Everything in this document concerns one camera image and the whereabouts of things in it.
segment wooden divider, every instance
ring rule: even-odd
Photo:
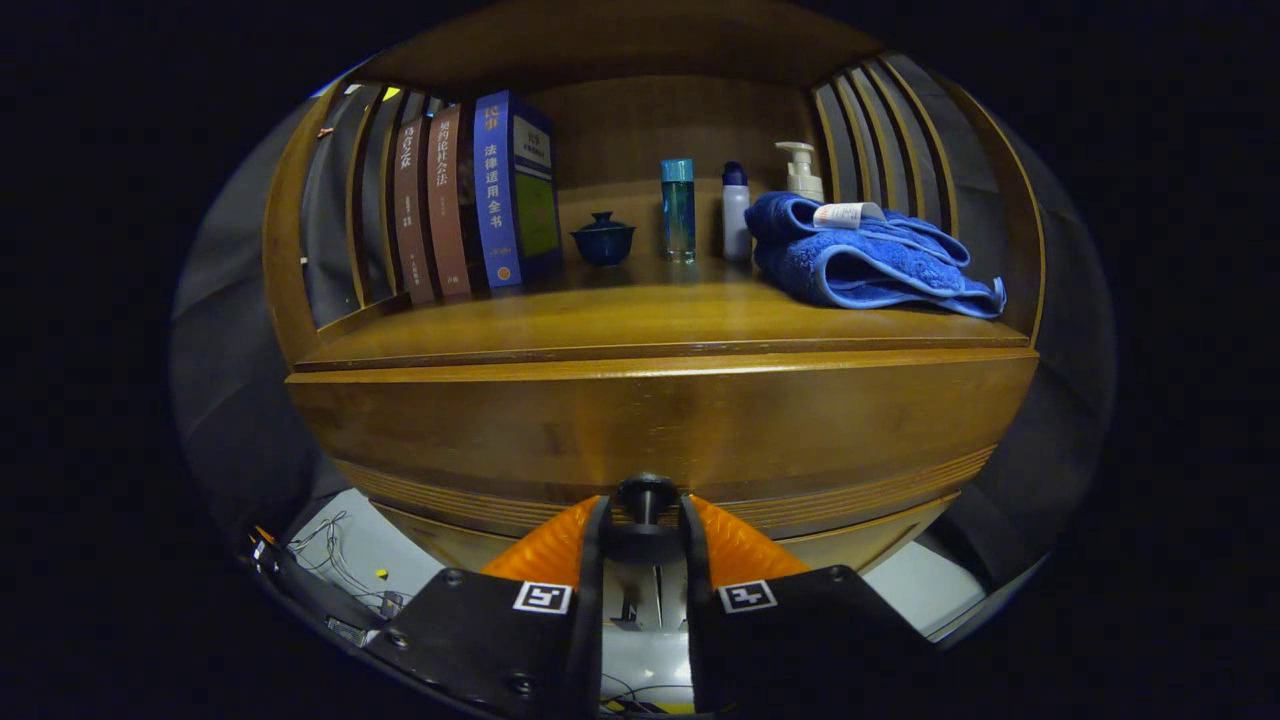
[[[920,159],[915,152],[915,146],[911,143],[911,137],[908,133],[906,118],[902,115],[904,109],[899,108],[893,99],[890,96],[888,88],[884,87],[884,82],[874,72],[872,60],[859,69],[867,79],[870,81],[872,87],[876,90],[876,95],[879,97],[881,104],[888,113],[890,124],[892,126],[892,137],[897,141],[897,147],[902,158],[902,170],[906,173],[906,214],[913,218],[924,217],[924,184],[920,181]]]
[[[879,205],[882,208],[890,208],[892,210],[904,210],[902,201],[904,197],[899,197],[897,192],[897,172],[893,167],[895,163],[890,159],[890,152],[896,142],[891,136],[891,131],[884,128],[884,123],[881,122],[879,113],[872,105],[874,99],[872,94],[858,82],[859,78],[864,77],[858,68],[849,68],[845,70],[849,76],[849,90],[852,92],[854,99],[858,101],[863,115],[867,118],[867,123],[870,128],[872,142],[876,145],[876,158],[878,160],[877,167],[879,169],[881,181],[881,200]]]
[[[833,202],[841,202],[844,199],[844,192],[849,192],[851,188],[840,187],[840,163],[836,158],[836,141],[831,135],[831,118],[827,117],[827,109],[822,104],[822,99],[818,97],[818,88],[814,88],[809,94],[813,100],[814,108],[818,109],[818,123],[822,124],[822,138],[827,141],[827,161],[831,164],[831,197]]]
[[[339,78],[303,115],[280,154],[266,196],[262,277],[275,337],[291,369],[319,345],[302,278],[302,188],[325,118],[346,87],[347,78]]]
[[[1044,227],[1041,223],[1036,191],[1018,158],[1018,151],[991,113],[959,85],[932,70],[925,72],[964,113],[991,161],[1000,196],[1005,202],[1005,223],[1010,238],[1009,268],[1005,273],[1009,302],[1001,322],[1025,334],[1028,346],[1036,347],[1044,307]]]
[[[867,122],[867,114],[854,97],[847,78],[832,78],[831,85],[836,88],[840,104],[845,108],[845,127],[849,128],[849,136],[854,141],[854,152],[858,155],[858,187],[861,191],[859,200],[883,204],[884,170],[876,149],[868,147],[868,145],[874,143],[874,140],[867,129],[870,127]],[[876,168],[874,186],[872,186],[872,168]]]
[[[369,155],[369,133],[374,127],[374,118],[383,105],[385,88],[379,87],[378,94],[365,108],[365,115],[360,119],[356,129],[356,147],[351,152],[351,165],[347,168],[347,256],[351,259],[351,279],[356,287],[356,300],[360,307],[371,305],[369,282],[369,259],[365,246],[365,159]]]
[[[399,264],[396,229],[392,227],[396,222],[396,209],[392,205],[394,202],[396,193],[392,192],[390,188],[393,187],[393,181],[396,178],[396,138],[399,136],[401,120],[404,115],[404,108],[408,105],[410,94],[411,91],[401,88],[399,97],[396,100],[396,106],[392,114],[392,123],[387,128],[387,137],[383,138],[383,183],[379,186],[378,192],[378,227],[383,229],[383,255],[387,259],[387,281],[392,286],[393,297],[404,290],[404,270]]]
[[[933,163],[934,174],[938,177],[938,200],[942,205],[942,231],[951,237],[959,237],[960,232],[960,218],[956,206],[956,186],[955,174],[951,172],[951,161],[947,159],[946,147],[942,145],[942,137],[938,135],[938,128],[933,124],[933,118],[924,109],[924,104],[920,97],[915,94],[915,90],[910,83],[897,72],[893,65],[884,60],[884,56],[877,58],[876,63],[884,69],[884,74],[897,86],[899,92],[902,97],[906,97],[910,104],[911,114],[915,115],[915,120],[920,124],[924,131],[925,145],[929,149],[929,159]]]

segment pump dispenser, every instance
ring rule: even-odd
[[[774,147],[791,154],[787,163],[787,190],[801,197],[826,202],[822,178],[813,174],[813,145],[808,142],[774,142]]]

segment blue book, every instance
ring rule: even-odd
[[[552,126],[511,91],[476,101],[476,213],[489,287],[520,284],[562,266]]]

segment folded towel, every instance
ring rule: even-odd
[[[768,208],[764,215],[756,218],[769,229],[769,237],[778,241],[791,241],[824,232],[826,227],[814,224],[814,211],[822,205],[792,192],[767,192],[756,200],[760,208]],[[892,240],[909,247],[915,247],[933,255],[948,265],[964,268],[969,264],[969,250],[960,241],[942,232],[920,218],[910,218],[893,210],[881,210],[884,220],[870,214],[861,217],[858,227],[864,234],[881,240]]]
[[[954,238],[910,233],[914,223],[899,215],[895,224],[887,213],[890,222],[864,219],[859,229],[818,228],[817,208],[795,193],[768,192],[746,210],[759,241],[755,263],[792,297],[854,309],[924,301],[988,319],[1004,311],[1004,283],[996,278],[992,290],[964,277],[956,264],[966,264],[969,254]]]
[[[876,218],[865,218],[863,227],[867,231],[878,231],[881,225],[888,224],[888,232],[897,237],[900,242],[919,247],[938,260],[956,268],[964,268],[969,264],[969,249],[960,245],[959,240],[938,229],[933,223],[922,220],[920,218],[909,218],[892,210],[884,210],[884,219],[887,223],[881,223]]]

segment white surface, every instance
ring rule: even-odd
[[[306,538],[324,520],[335,516],[342,510],[347,511],[347,516],[338,520],[339,547],[347,559],[347,569],[351,570],[352,577],[369,587],[370,591],[398,592],[408,601],[444,568],[422,548],[413,544],[413,541],[397,530],[396,525],[383,518],[381,512],[374,509],[369,500],[355,488],[334,496],[329,505],[325,505],[291,539]],[[325,534],[326,530],[321,532],[298,553],[303,568],[315,568],[329,557]],[[385,580],[378,578],[379,569],[387,570]],[[315,573],[352,594],[365,592],[342,578],[330,564],[323,565]],[[378,606],[381,602],[374,596],[360,600],[370,606]]]
[[[931,635],[986,593],[968,571],[919,543],[909,543],[863,575],[922,635]]]
[[[416,594],[444,566],[419,548],[396,529],[369,500],[352,488],[337,495],[320,512],[312,518],[293,539],[306,538],[320,523],[346,510],[347,516],[338,521],[338,538],[347,559],[347,568],[355,578],[374,591],[394,591],[403,593],[406,600]],[[311,568],[328,557],[325,533],[321,532],[300,553],[303,566]],[[378,569],[385,569],[385,580],[378,579]],[[346,588],[352,594],[360,593],[351,582],[340,578],[329,565],[316,574]],[[947,623],[960,616],[983,598],[978,582],[945,557],[924,546],[910,543],[874,570],[863,577],[905,620],[922,635],[931,635]],[[663,579],[667,588],[680,593],[684,578]],[[378,605],[374,597],[364,597],[367,605]],[[621,607],[620,597],[609,596],[607,615],[616,614]],[[678,611],[677,607],[663,609]],[[657,616],[641,603],[637,614],[654,626]],[[686,632],[626,632],[605,626],[603,632],[604,678],[600,685],[602,697],[612,697],[626,692],[618,680],[635,688],[636,698],[649,702],[681,703],[692,702],[691,688],[664,687],[653,689],[650,685],[687,685],[689,676],[689,634]]]

